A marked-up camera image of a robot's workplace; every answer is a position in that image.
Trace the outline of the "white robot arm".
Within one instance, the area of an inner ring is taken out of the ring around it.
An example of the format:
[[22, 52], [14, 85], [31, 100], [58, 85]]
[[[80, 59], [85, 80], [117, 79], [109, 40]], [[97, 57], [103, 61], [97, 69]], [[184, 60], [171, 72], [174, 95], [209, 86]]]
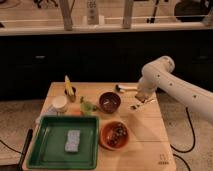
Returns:
[[172, 75], [174, 68], [175, 63], [169, 56], [145, 64], [141, 70], [136, 98], [144, 102], [160, 88], [213, 124], [213, 92]]

